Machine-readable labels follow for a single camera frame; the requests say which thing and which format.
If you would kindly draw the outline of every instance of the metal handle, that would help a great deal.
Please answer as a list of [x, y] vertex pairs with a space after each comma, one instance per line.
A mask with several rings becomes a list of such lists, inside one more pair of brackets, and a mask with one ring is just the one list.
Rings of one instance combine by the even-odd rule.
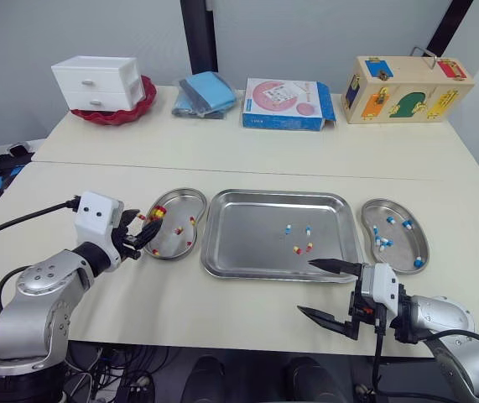
[[437, 59], [439, 58], [439, 56], [437, 56], [431, 50], [420, 48], [419, 46], [413, 47], [413, 50], [410, 52], [410, 55], [412, 56], [414, 54], [414, 51], [417, 50], [417, 49], [421, 50], [423, 53], [425, 53], [425, 54], [427, 54], [427, 55], [429, 55], [433, 58], [433, 64], [431, 65], [431, 70], [433, 70], [435, 68], [435, 65], [437, 64]]

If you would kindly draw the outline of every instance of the robotic arm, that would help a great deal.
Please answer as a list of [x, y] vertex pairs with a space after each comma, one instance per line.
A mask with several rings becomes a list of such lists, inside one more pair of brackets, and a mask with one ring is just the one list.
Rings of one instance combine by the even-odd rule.
[[354, 340], [358, 339], [360, 322], [364, 322], [375, 326], [381, 337], [388, 324], [401, 343], [424, 341], [457, 400], [479, 403], [479, 340], [464, 334], [435, 337], [436, 333], [449, 330], [474, 333], [474, 320], [467, 309], [445, 296], [407, 296], [389, 264], [352, 264], [337, 259], [316, 259], [310, 263], [331, 273], [356, 275], [358, 280], [351, 293], [350, 322], [337, 322], [333, 315], [299, 306], [307, 317]]
[[18, 277], [15, 297], [0, 314], [0, 401], [61, 401], [71, 313], [100, 273], [138, 259], [161, 227], [162, 220], [154, 220], [129, 235], [137, 214], [85, 192], [75, 218], [78, 246]]

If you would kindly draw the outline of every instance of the stainless steel tray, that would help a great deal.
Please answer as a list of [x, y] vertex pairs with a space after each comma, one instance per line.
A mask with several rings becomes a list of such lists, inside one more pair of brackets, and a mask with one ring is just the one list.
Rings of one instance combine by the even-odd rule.
[[[166, 214], [159, 233], [144, 247], [144, 251], [156, 259], [185, 257], [195, 246], [196, 226], [206, 211], [206, 198], [196, 189], [174, 189], [152, 205], [148, 217], [156, 206], [166, 208]], [[190, 222], [191, 217], [195, 219], [194, 223]], [[176, 233], [178, 228], [182, 228], [179, 234]]]
[[[286, 226], [291, 225], [289, 234]], [[310, 236], [306, 227], [311, 227]], [[306, 252], [308, 242], [314, 247]], [[303, 250], [294, 252], [294, 246]], [[351, 208], [328, 193], [226, 190], [210, 204], [201, 260], [218, 277], [344, 283], [308, 264], [317, 258], [362, 262]]]
[[[396, 223], [390, 224], [388, 217], [393, 217]], [[407, 220], [412, 221], [412, 229], [402, 225]], [[389, 263], [394, 271], [404, 275], [425, 269], [430, 261], [430, 247], [418, 220], [405, 207], [386, 199], [370, 200], [362, 206], [362, 223], [370, 235], [372, 254], [377, 262]], [[375, 244], [374, 225], [381, 237], [393, 240], [393, 246], [379, 251]], [[414, 266], [417, 257], [423, 261], [421, 267]]]

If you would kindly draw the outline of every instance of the wooden toy box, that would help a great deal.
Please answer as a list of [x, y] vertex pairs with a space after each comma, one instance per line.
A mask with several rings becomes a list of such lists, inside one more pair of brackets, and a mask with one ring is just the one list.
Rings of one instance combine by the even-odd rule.
[[349, 123], [439, 122], [473, 86], [457, 59], [358, 56], [341, 102]]

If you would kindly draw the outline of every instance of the box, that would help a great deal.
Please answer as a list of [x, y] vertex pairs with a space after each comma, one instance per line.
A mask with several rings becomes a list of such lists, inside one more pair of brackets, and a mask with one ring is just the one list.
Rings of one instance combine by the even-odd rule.
[[349, 123], [439, 122], [473, 86], [456, 59], [358, 56], [341, 103]]
[[249, 78], [242, 125], [245, 128], [321, 130], [335, 121], [329, 87], [317, 81]]
[[145, 95], [134, 57], [76, 56], [51, 69], [69, 109], [131, 111]]

